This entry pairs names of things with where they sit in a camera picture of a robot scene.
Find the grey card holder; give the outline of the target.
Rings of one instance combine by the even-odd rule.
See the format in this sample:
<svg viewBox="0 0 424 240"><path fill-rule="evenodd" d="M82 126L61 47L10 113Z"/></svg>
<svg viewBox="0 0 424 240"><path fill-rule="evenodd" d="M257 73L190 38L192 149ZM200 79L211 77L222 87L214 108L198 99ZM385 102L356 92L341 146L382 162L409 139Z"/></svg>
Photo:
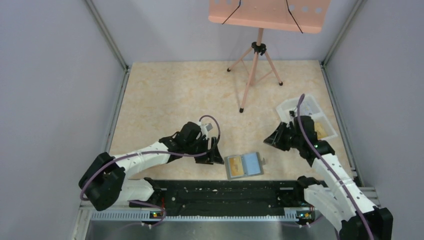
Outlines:
<svg viewBox="0 0 424 240"><path fill-rule="evenodd" d="M243 176L231 177L229 169L229 158L240 156L242 158L242 165L244 170ZM265 158L261 157L259 152L250 152L245 154L231 155L224 158L224 165L228 180L242 179L264 174L263 166L266 164Z"/></svg>

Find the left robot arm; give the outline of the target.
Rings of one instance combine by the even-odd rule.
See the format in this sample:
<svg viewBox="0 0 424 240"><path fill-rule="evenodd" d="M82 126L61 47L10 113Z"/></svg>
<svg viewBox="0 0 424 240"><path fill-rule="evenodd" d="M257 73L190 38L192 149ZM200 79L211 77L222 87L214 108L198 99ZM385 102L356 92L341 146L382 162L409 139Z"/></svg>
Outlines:
<svg viewBox="0 0 424 240"><path fill-rule="evenodd" d="M80 199L90 202L97 211L108 209L117 200L156 206L161 194L152 180L136 180L139 190L124 190L124 184L136 173L183 157L194 158L197 164L224 164L218 149L221 137L209 137L211 129L210 124L189 121L173 135L162 137L145 148L115 156L100 153L78 182Z"/></svg>

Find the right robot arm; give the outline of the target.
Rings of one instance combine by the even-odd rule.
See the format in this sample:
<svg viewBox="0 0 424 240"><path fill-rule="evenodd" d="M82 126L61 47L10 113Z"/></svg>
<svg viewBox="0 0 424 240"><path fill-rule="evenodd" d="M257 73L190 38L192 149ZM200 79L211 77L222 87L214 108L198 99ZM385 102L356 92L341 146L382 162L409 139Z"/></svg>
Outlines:
<svg viewBox="0 0 424 240"><path fill-rule="evenodd" d="M348 175L331 145L320 139L307 115L281 122L263 142L282 151L296 149L324 180L300 176L293 200L312 205L333 225L339 240L390 240L394 217L374 204Z"/></svg>

